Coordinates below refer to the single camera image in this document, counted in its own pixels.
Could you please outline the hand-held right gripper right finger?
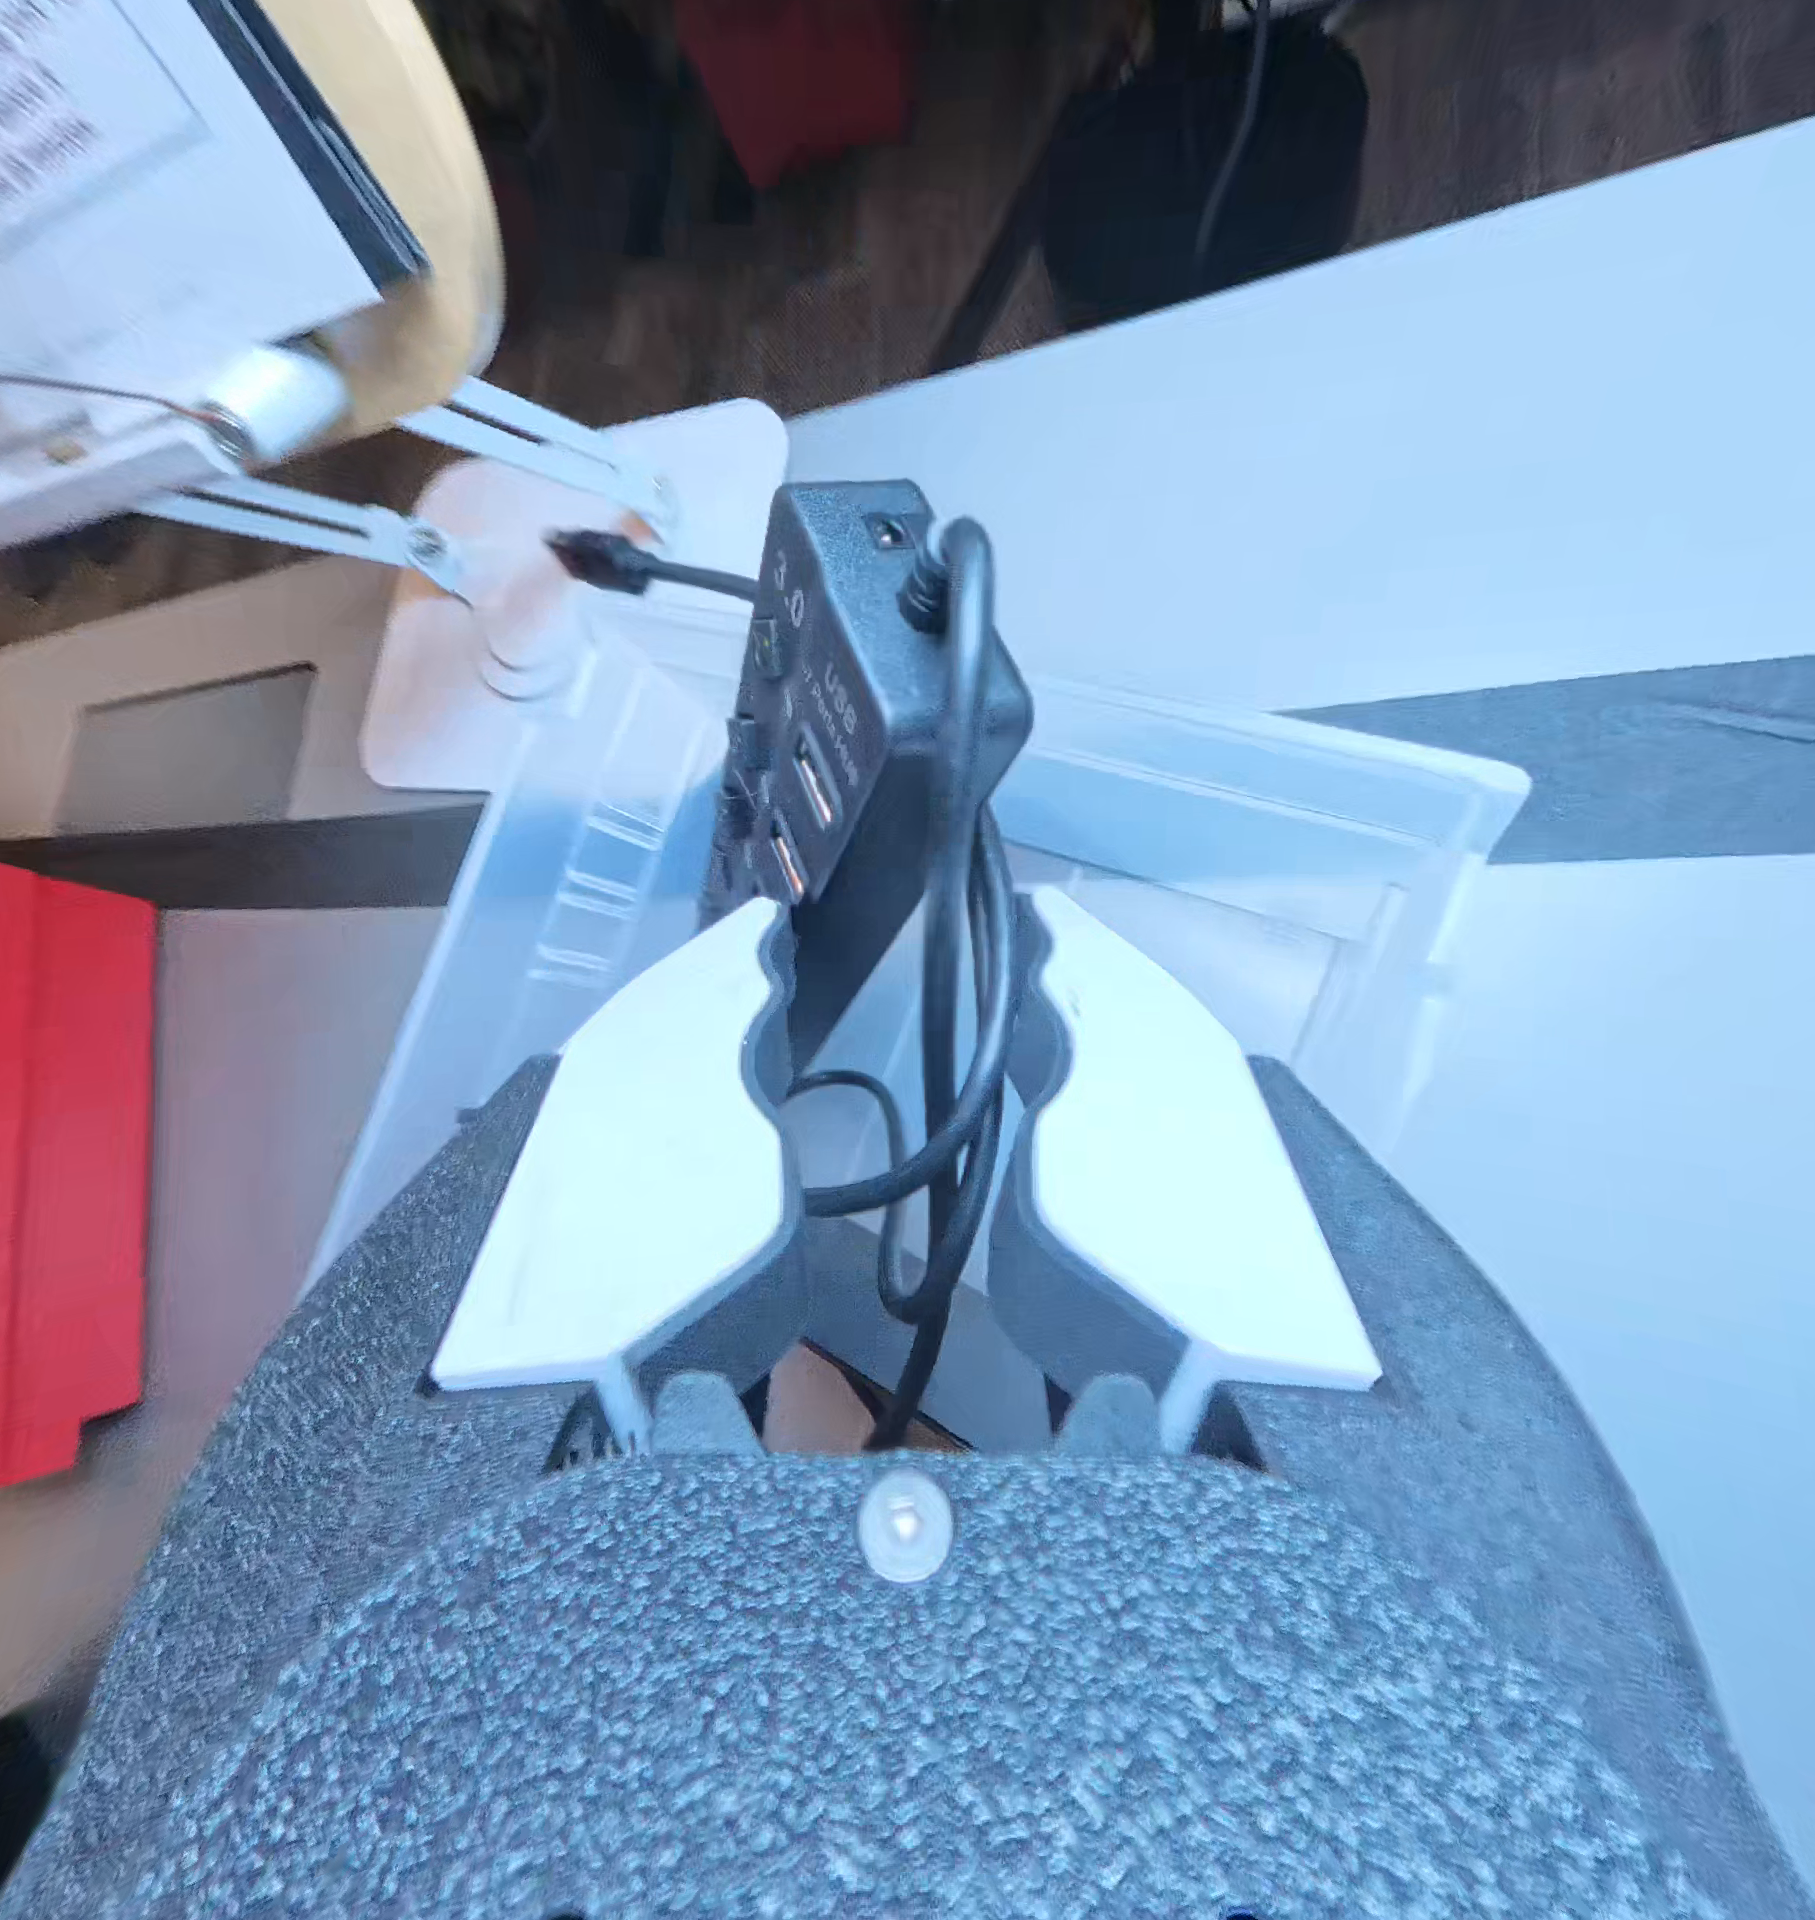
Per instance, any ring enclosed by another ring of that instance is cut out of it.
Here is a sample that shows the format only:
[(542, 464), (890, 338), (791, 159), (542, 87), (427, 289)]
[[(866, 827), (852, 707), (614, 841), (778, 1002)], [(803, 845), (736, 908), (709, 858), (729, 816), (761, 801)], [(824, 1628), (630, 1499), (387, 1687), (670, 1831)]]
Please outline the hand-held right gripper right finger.
[(1241, 1044), (1061, 886), (1018, 900), (997, 1322), (1083, 1388), (1371, 1388), (1379, 1355)]

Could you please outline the black usb hub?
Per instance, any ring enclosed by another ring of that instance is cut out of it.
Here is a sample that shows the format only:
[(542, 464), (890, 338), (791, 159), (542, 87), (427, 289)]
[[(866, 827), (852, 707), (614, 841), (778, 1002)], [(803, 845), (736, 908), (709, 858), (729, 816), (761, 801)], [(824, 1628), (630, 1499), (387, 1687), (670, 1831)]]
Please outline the black usb hub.
[(920, 910), (945, 845), (996, 835), (989, 800), (1032, 733), (1032, 696), (997, 632), (969, 798), (948, 806), (951, 646), (928, 556), (935, 513), (906, 479), (776, 487), (703, 877), (701, 924), (772, 900), (792, 932), (791, 1098)]

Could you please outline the red bag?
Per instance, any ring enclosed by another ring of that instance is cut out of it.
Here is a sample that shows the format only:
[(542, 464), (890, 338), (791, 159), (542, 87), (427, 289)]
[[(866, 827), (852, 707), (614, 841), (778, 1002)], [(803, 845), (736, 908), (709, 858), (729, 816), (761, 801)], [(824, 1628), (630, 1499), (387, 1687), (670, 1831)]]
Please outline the red bag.
[(927, 4), (676, 2), (674, 25), (754, 191), (912, 125)]

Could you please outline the red plastic bin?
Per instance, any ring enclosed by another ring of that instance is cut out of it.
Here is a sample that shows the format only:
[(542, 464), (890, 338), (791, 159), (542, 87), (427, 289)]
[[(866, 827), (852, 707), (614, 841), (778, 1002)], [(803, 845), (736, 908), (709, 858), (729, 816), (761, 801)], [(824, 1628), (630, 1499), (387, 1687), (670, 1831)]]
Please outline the red plastic bin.
[(0, 863), (0, 1487), (143, 1398), (159, 916)]

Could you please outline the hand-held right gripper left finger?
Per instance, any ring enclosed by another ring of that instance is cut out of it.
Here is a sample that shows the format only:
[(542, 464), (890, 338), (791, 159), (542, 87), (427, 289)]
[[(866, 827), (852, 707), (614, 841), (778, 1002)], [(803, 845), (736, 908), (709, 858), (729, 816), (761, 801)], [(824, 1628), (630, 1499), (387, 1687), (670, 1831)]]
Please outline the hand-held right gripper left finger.
[(671, 949), (560, 1046), (440, 1348), (437, 1388), (639, 1367), (798, 1233), (789, 1083), (792, 929), (750, 900)]

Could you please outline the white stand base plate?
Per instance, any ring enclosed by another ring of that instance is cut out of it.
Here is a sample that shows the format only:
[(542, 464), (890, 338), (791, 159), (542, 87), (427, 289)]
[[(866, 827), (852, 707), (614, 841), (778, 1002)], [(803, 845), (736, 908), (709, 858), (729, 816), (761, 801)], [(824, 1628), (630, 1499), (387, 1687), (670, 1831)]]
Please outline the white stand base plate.
[(674, 413), (595, 436), (577, 457), (462, 455), (414, 497), (455, 588), (405, 571), (369, 685), (360, 758), (388, 788), (484, 793), (506, 779), (535, 723), (581, 711), (647, 658), (732, 685), (748, 604), (688, 583), (644, 595), (585, 585), (553, 533), (616, 532), (674, 565), (750, 578), (789, 467), (789, 431), (750, 399)]

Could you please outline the clear plastic bin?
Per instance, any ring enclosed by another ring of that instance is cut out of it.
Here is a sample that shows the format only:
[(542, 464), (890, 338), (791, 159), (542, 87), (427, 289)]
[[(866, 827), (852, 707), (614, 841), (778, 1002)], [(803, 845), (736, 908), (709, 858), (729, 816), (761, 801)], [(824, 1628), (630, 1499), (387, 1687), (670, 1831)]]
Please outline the clear plastic bin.
[[(575, 687), (512, 702), (452, 601), (395, 609), (369, 775), (458, 770), (488, 801), (308, 1280), (462, 1111), (692, 938), (744, 626), (716, 604), (575, 603)], [(1032, 688), (1032, 739), (994, 801), (1018, 880), (1068, 891), (1385, 1156), (1433, 1068), (1448, 941), (1527, 776), (1281, 716)]]

